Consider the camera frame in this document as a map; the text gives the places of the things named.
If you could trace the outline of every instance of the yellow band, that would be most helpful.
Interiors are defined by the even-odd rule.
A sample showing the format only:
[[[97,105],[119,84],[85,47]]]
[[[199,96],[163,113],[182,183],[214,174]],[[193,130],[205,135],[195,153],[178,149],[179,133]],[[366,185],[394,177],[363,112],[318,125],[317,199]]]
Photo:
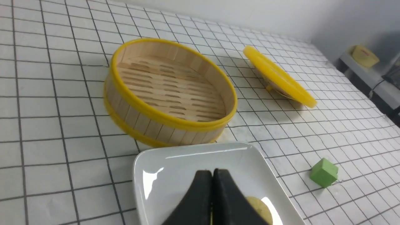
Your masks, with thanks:
[[[188,121],[188,120],[184,120],[184,119],[180,119],[180,118],[176,118],[173,116],[170,116],[164,112],[158,111],[155,108],[151,107],[150,105],[146,104],[143,100],[141,100],[140,98],[138,98],[136,95],[134,95],[132,93],[132,91],[130,91],[127,86],[123,83],[121,77],[118,74],[118,70],[117,70],[117,56],[120,54],[120,52],[126,48],[128,45],[131,44],[136,44],[138,42],[162,42],[162,43],[167,43],[167,44],[171,44],[171,45],[175,45],[178,46],[180,48],[183,48],[187,51],[190,51],[191,53],[201,57],[203,60],[207,61],[210,65],[212,65],[220,74],[221,76],[223,76],[223,78],[226,80],[226,82],[229,85],[230,91],[233,93],[233,98],[234,98],[234,107],[232,109],[232,111],[226,115],[224,118],[216,120],[216,121],[210,121],[210,122],[197,122],[197,121]],[[175,43],[175,42],[171,42],[171,41],[167,41],[167,40],[161,40],[161,39],[154,39],[154,38],[143,38],[143,39],[137,39],[137,40],[133,40],[133,41],[129,41],[123,45],[121,45],[117,51],[114,53],[112,60],[111,60],[111,66],[110,66],[110,75],[111,75],[111,80],[115,85],[115,88],[117,89],[117,91],[121,94],[121,96],[123,97],[123,99],[130,104],[131,106],[133,106],[137,111],[139,111],[140,113],[143,113],[144,115],[146,115],[148,118],[159,122],[161,124],[170,126],[170,127],[174,127],[177,129],[182,129],[182,130],[186,130],[186,131],[198,131],[198,132],[202,132],[202,131],[212,131],[212,130],[216,130],[219,128],[222,128],[224,126],[226,126],[226,124],[232,119],[233,115],[236,112],[236,108],[237,108],[237,104],[238,104],[238,100],[236,97],[236,92],[235,89],[233,88],[231,82],[229,81],[228,77],[224,74],[224,72],[218,67],[216,66],[211,60],[209,60],[208,58],[206,58],[205,56],[203,56],[202,54],[182,45],[179,43]]]
[[[131,137],[135,138],[136,140],[142,142],[145,145],[149,145],[155,148],[162,148],[162,147],[170,147],[172,146],[171,144],[164,143],[161,141],[154,140],[152,138],[149,138],[148,136],[145,136],[138,131],[132,129],[132,127],[128,126],[114,111],[113,107],[111,104],[108,102],[107,97],[106,97],[106,92],[104,92],[103,100],[104,100],[104,106],[110,115],[111,119],[114,121],[115,124],[117,124],[125,133],[130,135]],[[211,140],[210,143],[215,142],[219,136],[222,134],[222,132],[216,137],[215,139]]]

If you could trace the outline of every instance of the green foam block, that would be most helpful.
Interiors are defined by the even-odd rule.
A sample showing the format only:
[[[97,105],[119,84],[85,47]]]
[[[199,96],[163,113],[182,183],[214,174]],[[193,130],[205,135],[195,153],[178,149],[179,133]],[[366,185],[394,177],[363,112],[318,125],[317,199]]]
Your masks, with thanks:
[[[311,169],[310,179],[323,188],[329,187],[338,179],[338,167],[322,158]]]

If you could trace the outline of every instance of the yellow container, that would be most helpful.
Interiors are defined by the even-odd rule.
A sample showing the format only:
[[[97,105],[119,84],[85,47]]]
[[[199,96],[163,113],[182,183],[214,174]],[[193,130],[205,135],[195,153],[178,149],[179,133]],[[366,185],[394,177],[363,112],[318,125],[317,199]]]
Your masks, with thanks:
[[[104,104],[127,134],[167,147],[214,142],[235,114],[237,97],[224,72],[197,51],[144,38],[114,53]]]
[[[366,68],[370,68],[379,62],[378,57],[362,45],[355,46],[352,57],[356,62]]]

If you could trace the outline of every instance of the white square plate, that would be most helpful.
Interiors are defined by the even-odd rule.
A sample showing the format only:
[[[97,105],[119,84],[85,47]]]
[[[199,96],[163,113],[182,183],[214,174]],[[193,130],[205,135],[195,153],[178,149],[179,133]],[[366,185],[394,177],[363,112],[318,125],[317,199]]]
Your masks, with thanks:
[[[302,218],[261,153],[248,143],[214,143],[152,149],[134,163],[134,192],[142,225],[160,225],[188,190],[197,170],[227,169],[244,196],[261,199],[274,225]]]

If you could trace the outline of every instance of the grid lines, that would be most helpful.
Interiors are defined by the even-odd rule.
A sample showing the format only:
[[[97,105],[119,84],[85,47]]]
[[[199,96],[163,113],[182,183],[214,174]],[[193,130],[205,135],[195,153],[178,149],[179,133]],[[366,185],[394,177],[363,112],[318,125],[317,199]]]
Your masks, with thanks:
[[[0,0],[0,12],[5,223],[139,224],[132,162],[150,147],[113,123],[102,87],[114,51],[146,37],[195,49],[228,75],[238,109],[217,142],[259,149],[306,224],[399,220],[400,129],[309,42],[106,0]],[[267,92],[242,53],[246,45],[288,72],[317,106]],[[339,167],[326,189],[308,178],[322,157]],[[52,215],[35,210],[50,200],[62,207]]]

